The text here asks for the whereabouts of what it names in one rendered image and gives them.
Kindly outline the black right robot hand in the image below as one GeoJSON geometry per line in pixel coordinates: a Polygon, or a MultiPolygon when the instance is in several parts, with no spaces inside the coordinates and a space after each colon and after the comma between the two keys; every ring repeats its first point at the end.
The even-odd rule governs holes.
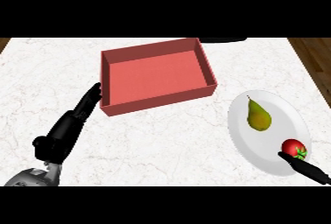
{"type": "Polygon", "coordinates": [[[294,158],[290,154],[284,152],[278,152],[278,156],[287,161],[293,169],[305,175],[308,178],[311,178],[315,182],[318,182],[323,185],[331,185],[331,178],[324,173],[324,171],[309,164],[306,161],[303,161],[299,158],[294,158]]]}

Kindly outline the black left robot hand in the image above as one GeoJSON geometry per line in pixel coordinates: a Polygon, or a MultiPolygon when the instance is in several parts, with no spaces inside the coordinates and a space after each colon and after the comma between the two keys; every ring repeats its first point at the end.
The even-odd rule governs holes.
{"type": "Polygon", "coordinates": [[[36,158],[61,165],[76,146],[86,120],[102,98],[101,83],[98,82],[82,97],[79,104],[58,119],[46,136],[33,141],[36,158]]]}

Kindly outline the red tomato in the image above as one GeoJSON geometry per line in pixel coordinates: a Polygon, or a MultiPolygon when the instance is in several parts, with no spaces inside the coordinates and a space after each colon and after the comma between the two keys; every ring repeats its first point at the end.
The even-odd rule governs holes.
{"type": "Polygon", "coordinates": [[[283,152],[300,160],[306,159],[308,149],[303,143],[296,139],[287,139],[283,143],[283,152]]]}

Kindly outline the white plate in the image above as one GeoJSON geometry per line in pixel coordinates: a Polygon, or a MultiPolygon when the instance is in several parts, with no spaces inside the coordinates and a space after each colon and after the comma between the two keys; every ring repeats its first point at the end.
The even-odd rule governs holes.
{"type": "Polygon", "coordinates": [[[312,139],[306,121],[290,102],[263,90],[241,93],[229,107],[228,129],[235,148],[253,166],[277,176],[294,175],[296,170],[278,156],[278,152],[284,141],[296,139],[308,149],[305,160],[309,160],[312,139]],[[250,100],[258,102],[272,117],[272,125],[265,131],[253,129],[247,122],[250,100]]]}

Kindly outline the red cardboard box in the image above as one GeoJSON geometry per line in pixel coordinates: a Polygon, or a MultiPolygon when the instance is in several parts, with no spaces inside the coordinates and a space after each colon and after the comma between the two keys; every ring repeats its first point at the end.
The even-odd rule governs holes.
{"type": "Polygon", "coordinates": [[[101,53],[99,108],[108,116],[213,95],[218,80],[197,38],[101,53]]]}

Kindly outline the green pear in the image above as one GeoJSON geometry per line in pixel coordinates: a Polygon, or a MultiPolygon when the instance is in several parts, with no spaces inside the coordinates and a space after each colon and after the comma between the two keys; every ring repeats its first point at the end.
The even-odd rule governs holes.
{"type": "Polygon", "coordinates": [[[247,122],[250,127],[258,131],[268,130],[272,125],[271,114],[253,99],[249,99],[247,122]]]}

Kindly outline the black object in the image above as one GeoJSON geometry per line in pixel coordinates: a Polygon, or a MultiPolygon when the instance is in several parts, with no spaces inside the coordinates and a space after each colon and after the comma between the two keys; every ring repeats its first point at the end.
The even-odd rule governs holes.
{"type": "Polygon", "coordinates": [[[200,38],[201,43],[232,43],[232,42],[240,42],[246,41],[247,38],[200,38]]]}

